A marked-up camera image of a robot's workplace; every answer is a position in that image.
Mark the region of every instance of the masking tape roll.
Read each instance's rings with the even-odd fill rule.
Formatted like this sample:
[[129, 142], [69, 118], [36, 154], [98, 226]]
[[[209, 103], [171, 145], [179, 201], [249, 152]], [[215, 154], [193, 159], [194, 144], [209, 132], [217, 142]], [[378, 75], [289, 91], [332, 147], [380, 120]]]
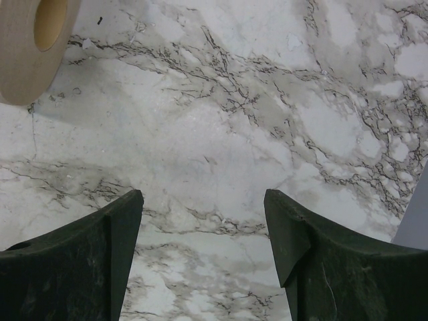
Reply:
[[0, 102], [27, 105], [51, 84], [80, 0], [0, 0]]

